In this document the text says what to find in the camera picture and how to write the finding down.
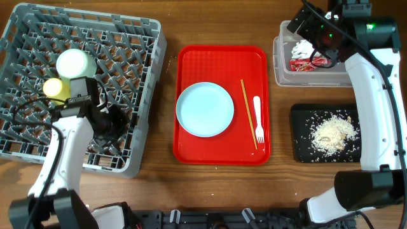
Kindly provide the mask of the large light blue plate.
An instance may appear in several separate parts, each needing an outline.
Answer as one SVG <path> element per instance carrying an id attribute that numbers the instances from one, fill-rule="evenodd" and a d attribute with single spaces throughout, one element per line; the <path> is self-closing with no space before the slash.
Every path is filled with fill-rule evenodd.
<path id="1" fill-rule="evenodd" d="M 176 102 L 176 118 L 187 133 L 214 137 L 231 124 L 235 106 L 231 95 L 221 86 L 199 82 L 184 89 Z"/>

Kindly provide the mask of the white plastic fork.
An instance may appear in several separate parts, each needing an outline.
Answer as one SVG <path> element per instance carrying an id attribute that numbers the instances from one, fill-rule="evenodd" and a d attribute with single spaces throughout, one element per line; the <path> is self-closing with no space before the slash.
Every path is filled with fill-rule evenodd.
<path id="1" fill-rule="evenodd" d="M 255 116 L 256 116 L 256 129 L 255 129 L 255 135 L 258 143 L 264 143 L 265 142 L 265 135 L 264 135 L 264 130 L 262 127 L 262 121 L 261 121 L 261 100 L 259 96 L 254 96 L 253 97 L 253 104 L 254 104 L 254 111 L 255 111 Z"/>

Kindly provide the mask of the yellow plastic cup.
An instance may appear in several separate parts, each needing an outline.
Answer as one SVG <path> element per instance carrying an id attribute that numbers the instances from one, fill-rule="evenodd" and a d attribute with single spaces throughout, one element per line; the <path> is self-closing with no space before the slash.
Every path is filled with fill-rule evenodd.
<path id="1" fill-rule="evenodd" d="M 50 78 L 43 84 L 43 92 L 48 98 L 55 99 L 54 103 L 63 104 L 71 97 L 69 84 L 58 79 Z"/>

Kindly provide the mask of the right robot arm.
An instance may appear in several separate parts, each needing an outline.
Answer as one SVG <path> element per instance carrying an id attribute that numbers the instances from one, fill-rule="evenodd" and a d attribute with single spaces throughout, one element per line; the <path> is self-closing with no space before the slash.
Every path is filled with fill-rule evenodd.
<path id="1" fill-rule="evenodd" d="M 288 29 L 340 59 L 350 77 L 361 128 L 361 169 L 339 171 L 331 189 L 305 199 L 305 226 L 324 226 L 370 209 L 406 204 L 406 117 L 400 37 L 390 17 L 332 21 L 301 10 Z"/>

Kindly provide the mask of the wooden chopstick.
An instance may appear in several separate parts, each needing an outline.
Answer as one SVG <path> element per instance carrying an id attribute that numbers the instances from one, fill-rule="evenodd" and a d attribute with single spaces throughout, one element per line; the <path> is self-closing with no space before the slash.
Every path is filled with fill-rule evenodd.
<path id="1" fill-rule="evenodd" d="M 251 134 L 252 134 L 252 140 L 253 140 L 253 142 L 254 142 L 255 150 L 258 150 L 258 144 L 257 144 L 255 132 L 254 132 L 254 127 L 253 127 L 253 124 L 252 124 L 251 111 L 250 111 L 250 108 L 249 108 L 249 103 L 248 103 L 248 100 L 247 100 L 247 94 L 246 94 L 245 84 L 244 84 L 244 80 L 243 80 L 243 79 L 240 80 L 240 84 L 241 84 L 241 88 L 242 88 L 242 94 L 243 94 L 243 97 L 244 97 L 244 102 L 245 102 L 245 108 L 246 108 L 246 112 L 247 112 L 248 122 L 249 122 L 250 130 L 251 130 Z"/>

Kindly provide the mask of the white napkin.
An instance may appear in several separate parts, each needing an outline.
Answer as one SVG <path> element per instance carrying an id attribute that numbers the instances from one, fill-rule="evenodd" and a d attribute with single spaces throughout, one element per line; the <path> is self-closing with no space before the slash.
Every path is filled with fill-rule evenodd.
<path id="1" fill-rule="evenodd" d="M 315 48 L 305 39 L 300 40 L 291 50 L 292 59 L 307 59 L 313 54 Z"/>

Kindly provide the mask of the red snack wrapper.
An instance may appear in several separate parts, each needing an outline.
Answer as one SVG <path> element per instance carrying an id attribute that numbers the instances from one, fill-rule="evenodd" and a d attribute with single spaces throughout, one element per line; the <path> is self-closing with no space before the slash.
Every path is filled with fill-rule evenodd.
<path id="1" fill-rule="evenodd" d="M 312 60 L 307 59 L 291 59 L 289 67 L 291 71 L 309 72 L 314 71 L 319 67 L 328 67 L 331 61 L 325 57 L 314 57 Z"/>

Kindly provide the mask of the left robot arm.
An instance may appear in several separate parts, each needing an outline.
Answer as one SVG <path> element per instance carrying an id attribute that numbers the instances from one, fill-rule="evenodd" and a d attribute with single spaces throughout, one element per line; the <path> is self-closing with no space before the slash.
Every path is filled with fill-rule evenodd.
<path id="1" fill-rule="evenodd" d="M 102 112 L 90 101 L 56 106 L 51 112 L 52 139 L 40 175 L 27 198 L 12 201 L 8 217 L 13 228 L 140 228 L 126 202 L 90 211 L 78 195 L 85 151 L 95 135 L 120 136 L 128 122 L 115 105 Z"/>

